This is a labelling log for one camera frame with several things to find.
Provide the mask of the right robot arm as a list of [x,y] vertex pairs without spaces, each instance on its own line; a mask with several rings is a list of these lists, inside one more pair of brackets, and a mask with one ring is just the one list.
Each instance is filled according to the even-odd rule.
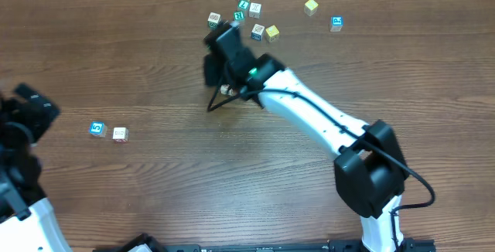
[[316,141],[333,162],[340,198],[360,216],[362,248],[400,251],[404,236],[397,208],[408,173],[391,126],[343,113],[273,56],[255,57],[241,42],[239,22],[213,24],[203,42],[209,50],[203,65],[206,85],[229,101],[254,101]]

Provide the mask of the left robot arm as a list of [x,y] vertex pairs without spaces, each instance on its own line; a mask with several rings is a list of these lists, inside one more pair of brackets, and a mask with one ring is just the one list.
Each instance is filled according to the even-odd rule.
[[25,83],[14,93],[1,99],[1,250],[70,251],[32,153],[60,109]]

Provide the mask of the white red edged block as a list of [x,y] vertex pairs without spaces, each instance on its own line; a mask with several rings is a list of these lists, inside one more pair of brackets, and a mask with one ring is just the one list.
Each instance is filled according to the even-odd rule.
[[129,130],[124,127],[114,128],[112,134],[112,140],[115,142],[127,142],[129,136]]

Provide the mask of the blue number five block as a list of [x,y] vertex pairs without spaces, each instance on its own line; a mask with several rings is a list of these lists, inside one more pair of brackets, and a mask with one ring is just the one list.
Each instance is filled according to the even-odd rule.
[[89,133],[95,137],[104,138],[107,134],[107,131],[108,126],[103,122],[93,121],[90,124]]

